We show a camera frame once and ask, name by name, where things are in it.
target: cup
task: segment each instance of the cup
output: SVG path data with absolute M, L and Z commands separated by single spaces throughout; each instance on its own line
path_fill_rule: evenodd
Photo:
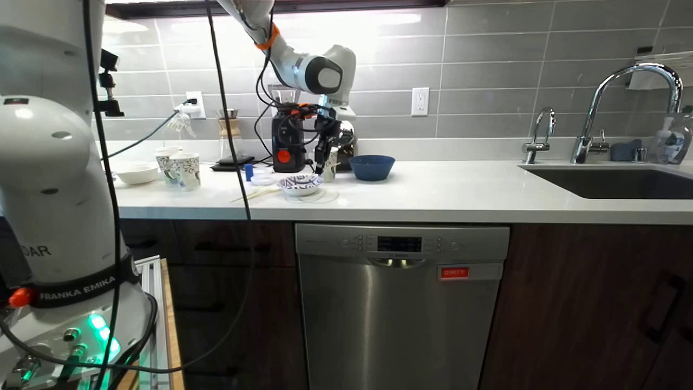
M 160 150 L 156 150 L 156 164 L 159 164 L 160 173 L 168 177 L 168 181 L 171 185 L 178 185 L 171 155 L 180 153 L 180 151 L 183 151 L 183 146 L 160 146 Z
M 171 173 L 180 188 L 193 190 L 200 185 L 200 155 L 198 153 L 173 153 L 171 155 Z

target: wall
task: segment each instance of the wall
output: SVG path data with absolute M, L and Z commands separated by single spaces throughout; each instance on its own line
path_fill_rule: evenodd
M 353 108 L 363 139 L 525 137 L 534 112 L 560 110 L 558 133 L 578 131 L 594 87 L 632 60 L 637 47 L 693 49 L 692 0 L 458 0 L 446 8 L 277 15 L 302 52 L 344 43 L 357 54 Z M 201 88 L 211 117 L 222 112 L 207 17 L 134 20 L 143 33 L 107 33 L 118 52 L 118 97 L 127 119 L 111 139 L 136 139 L 171 112 L 185 90 Z M 253 81 L 263 54 L 229 17 L 218 17 L 229 106 L 244 131 L 263 103 Z M 432 87 L 432 114 L 410 117 L 412 87 Z M 606 133 L 653 133 L 663 90 L 611 87 L 598 112 Z M 159 139 L 215 139 L 218 120 L 176 120 Z

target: electrical outlet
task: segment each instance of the electrical outlet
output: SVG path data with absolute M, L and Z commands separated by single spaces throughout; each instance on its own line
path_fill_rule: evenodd
M 412 117 L 427 117 L 429 114 L 429 87 L 415 87 L 412 88 Z
M 201 90 L 186 90 L 186 99 L 198 99 L 198 103 L 185 103 L 183 112 L 186 112 L 191 119 L 204 119 L 207 110 L 204 110 L 204 99 L 201 99 Z

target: sink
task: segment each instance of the sink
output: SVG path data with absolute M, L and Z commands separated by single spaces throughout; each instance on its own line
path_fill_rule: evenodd
M 693 199 L 693 177 L 655 166 L 525 166 L 592 199 Z

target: faucet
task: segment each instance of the faucet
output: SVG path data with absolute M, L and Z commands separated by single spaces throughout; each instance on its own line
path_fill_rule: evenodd
M 592 144 L 590 129 L 594 126 L 594 117 L 598 112 L 598 103 L 601 103 L 601 97 L 602 97 L 604 88 L 613 79 L 617 79 L 623 75 L 629 75 L 629 73 L 636 73 L 636 72 L 651 72 L 651 73 L 658 73 L 662 77 L 666 77 L 666 81 L 669 85 L 667 117 L 679 114 L 681 97 L 684 92 L 684 81 L 681 79 L 681 75 L 672 66 L 667 66 L 663 63 L 632 63 L 632 64 L 626 64 L 626 66 L 608 73 L 598 85 L 598 88 L 594 90 L 592 102 L 590 102 L 590 110 L 588 110 L 588 117 L 586 117 L 586 123 L 582 123 L 582 131 L 578 133 L 576 143 L 575 143 L 575 150 L 573 150 L 573 157 L 571 157 L 573 163 L 582 164 L 588 160 L 590 144 Z
M 546 117 L 546 131 L 544 131 L 544 143 L 540 143 L 540 126 Z M 555 123 L 558 123 L 558 110 L 550 108 L 550 106 L 544 106 L 537 117 L 536 117 L 536 126 L 534 126 L 534 131 L 531 131 L 531 143 L 525 143 L 523 150 L 525 150 L 525 164 L 534 164 L 536 157 L 537 157 L 537 151 L 546 151 L 550 150 L 550 143 L 549 143 L 549 137 L 555 131 Z

